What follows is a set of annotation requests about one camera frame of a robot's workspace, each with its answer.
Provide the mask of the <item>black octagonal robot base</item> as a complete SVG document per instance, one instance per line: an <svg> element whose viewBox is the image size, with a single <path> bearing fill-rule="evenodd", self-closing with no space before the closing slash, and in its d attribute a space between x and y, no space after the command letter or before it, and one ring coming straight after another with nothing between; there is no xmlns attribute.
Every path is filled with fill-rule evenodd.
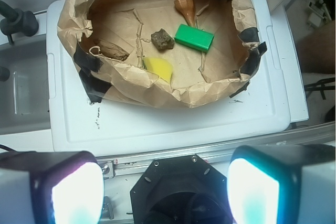
<svg viewBox="0 0 336 224"><path fill-rule="evenodd" d="M134 223L233 223L226 182L196 154L156 159L130 190Z"/></svg>

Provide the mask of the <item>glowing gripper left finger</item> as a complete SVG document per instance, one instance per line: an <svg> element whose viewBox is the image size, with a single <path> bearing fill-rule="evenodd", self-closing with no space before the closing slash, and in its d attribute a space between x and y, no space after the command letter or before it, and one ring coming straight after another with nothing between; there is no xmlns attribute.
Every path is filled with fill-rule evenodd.
<svg viewBox="0 0 336 224"><path fill-rule="evenodd" d="M1 223L98 223L103 198L90 152L1 153Z"/></svg>

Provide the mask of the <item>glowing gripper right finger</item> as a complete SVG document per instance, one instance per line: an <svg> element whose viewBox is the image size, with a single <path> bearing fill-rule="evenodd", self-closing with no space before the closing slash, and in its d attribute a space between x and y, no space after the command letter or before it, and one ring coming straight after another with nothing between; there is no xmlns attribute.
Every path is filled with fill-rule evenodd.
<svg viewBox="0 0 336 224"><path fill-rule="evenodd" d="M335 147L243 145L228 167L236 223L335 223Z"/></svg>

